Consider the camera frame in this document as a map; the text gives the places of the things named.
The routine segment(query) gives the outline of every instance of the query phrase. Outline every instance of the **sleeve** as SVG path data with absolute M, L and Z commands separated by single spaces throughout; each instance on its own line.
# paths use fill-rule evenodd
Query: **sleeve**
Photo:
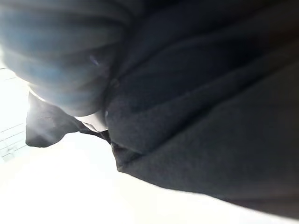
M 0 0 L 7 66 L 72 116 L 101 107 L 118 44 L 141 0 Z

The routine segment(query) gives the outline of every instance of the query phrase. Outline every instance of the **black jacket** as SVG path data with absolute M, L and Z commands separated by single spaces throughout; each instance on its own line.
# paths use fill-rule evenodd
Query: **black jacket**
M 299 217 L 299 2 L 185 0 L 136 24 L 104 108 L 118 170 Z

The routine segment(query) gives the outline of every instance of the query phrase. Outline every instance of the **dark gray fabric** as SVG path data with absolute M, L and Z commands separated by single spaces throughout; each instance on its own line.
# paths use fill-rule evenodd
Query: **dark gray fabric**
M 184 1 L 123 58 L 107 98 L 119 171 L 227 201 L 298 197 L 298 1 Z

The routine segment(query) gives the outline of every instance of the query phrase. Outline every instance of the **dark cloth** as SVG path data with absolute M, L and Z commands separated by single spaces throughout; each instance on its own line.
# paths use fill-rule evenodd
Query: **dark cloth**
M 81 132 L 95 135 L 110 143 L 107 131 L 96 133 L 82 122 L 29 94 L 30 109 L 26 119 L 26 144 L 31 147 L 49 147 L 59 142 L 66 134 Z
M 185 0 L 140 22 L 106 95 L 120 172 L 299 218 L 299 2 Z

